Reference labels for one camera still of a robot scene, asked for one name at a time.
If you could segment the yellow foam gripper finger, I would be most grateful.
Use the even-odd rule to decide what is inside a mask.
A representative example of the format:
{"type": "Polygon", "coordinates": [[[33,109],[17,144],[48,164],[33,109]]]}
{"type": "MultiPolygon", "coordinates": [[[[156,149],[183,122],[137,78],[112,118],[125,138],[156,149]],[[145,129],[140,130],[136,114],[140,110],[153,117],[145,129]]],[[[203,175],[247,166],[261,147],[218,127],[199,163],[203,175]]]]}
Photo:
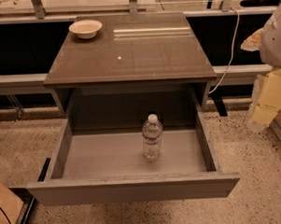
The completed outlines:
{"type": "Polygon", "coordinates": [[[259,28],[254,34],[242,42],[241,49],[250,52],[258,51],[260,49],[260,38],[262,33],[263,29],[259,28]]]}

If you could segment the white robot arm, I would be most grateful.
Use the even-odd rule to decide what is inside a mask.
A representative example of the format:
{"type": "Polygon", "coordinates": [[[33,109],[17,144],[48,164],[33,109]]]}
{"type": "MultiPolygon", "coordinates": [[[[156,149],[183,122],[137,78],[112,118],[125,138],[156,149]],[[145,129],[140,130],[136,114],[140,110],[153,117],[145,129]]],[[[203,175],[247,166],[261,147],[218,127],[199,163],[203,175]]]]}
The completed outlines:
{"type": "Polygon", "coordinates": [[[241,49],[260,53],[263,63],[272,67],[281,67],[281,4],[276,12],[241,44],[241,49]]]}

